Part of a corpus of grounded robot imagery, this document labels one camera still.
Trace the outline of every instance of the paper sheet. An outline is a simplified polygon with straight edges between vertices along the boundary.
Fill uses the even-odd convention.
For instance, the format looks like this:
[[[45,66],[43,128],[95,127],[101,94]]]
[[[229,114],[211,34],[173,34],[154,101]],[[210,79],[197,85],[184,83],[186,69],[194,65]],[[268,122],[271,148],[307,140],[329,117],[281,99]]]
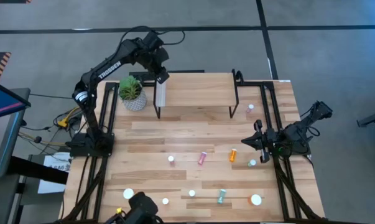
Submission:
[[[56,152],[53,156],[45,156],[44,166],[52,167],[62,171],[69,172],[71,164],[69,163],[69,152]],[[65,190],[64,184],[53,183],[45,180],[40,180],[38,187],[38,194],[48,194],[55,192],[63,192]]]

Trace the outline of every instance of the potted plant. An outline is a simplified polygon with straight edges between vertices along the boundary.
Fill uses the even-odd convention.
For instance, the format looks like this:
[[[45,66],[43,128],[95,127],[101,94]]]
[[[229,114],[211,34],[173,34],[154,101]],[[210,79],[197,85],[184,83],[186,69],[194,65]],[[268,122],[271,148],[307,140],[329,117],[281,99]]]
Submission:
[[[128,76],[119,82],[119,97],[123,100],[126,109],[131,111],[142,110],[147,98],[140,81],[133,76]]]

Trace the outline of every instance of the white pot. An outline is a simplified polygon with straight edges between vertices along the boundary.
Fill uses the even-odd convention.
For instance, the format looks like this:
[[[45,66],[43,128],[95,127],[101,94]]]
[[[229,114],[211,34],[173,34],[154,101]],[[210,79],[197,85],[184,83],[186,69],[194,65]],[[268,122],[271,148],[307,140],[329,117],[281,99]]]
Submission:
[[[140,92],[140,95],[134,99],[134,100],[123,100],[123,103],[125,105],[125,108],[131,111],[139,111],[143,110],[143,108],[146,106],[147,103],[147,97],[144,93],[144,90],[142,88],[142,91]]]

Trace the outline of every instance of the monitor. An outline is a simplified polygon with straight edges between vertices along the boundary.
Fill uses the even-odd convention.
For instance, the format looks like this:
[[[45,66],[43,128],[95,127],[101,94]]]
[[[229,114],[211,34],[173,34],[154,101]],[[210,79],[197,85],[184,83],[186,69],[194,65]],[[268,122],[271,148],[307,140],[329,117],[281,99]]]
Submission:
[[[0,117],[24,110],[30,106],[31,104],[27,100],[0,85]]]

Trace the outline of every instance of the yellow cable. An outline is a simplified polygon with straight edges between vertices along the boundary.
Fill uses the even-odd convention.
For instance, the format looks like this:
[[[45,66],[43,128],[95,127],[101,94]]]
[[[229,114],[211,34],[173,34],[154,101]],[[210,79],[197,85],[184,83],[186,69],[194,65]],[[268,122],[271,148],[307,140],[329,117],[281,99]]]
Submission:
[[[62,120],[60,121],[57,121],[57,125],[59,125],[60,127],[63,127],[63,128],[67,128],[68,126],[68,120],[70,119],[70,116],[76,111],[78,110],[80,107],[77,106],[75,107],[74,109],[72,109],[65,118],[63,118]]]

